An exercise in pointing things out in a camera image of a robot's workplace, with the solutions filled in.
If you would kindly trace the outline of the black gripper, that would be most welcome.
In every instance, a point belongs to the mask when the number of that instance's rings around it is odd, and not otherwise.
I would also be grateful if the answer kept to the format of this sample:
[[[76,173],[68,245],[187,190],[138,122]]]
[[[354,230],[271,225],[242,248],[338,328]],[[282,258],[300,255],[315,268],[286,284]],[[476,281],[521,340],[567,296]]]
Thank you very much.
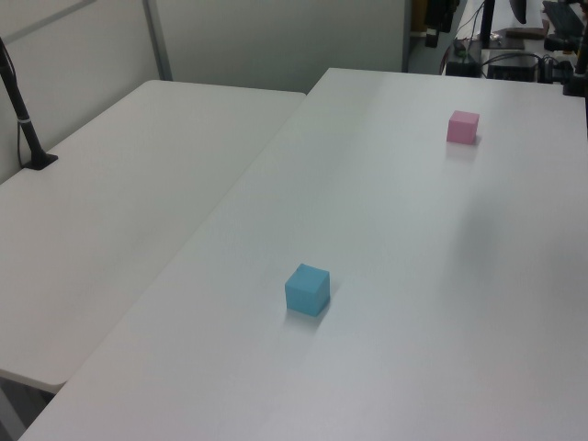
[[[454,14],[459,6],[459,0],[428,0],[426,2],[424,25],[427,27],[424,46],[436,48],[438,44],[438,30],[449,33],[452,29]]]

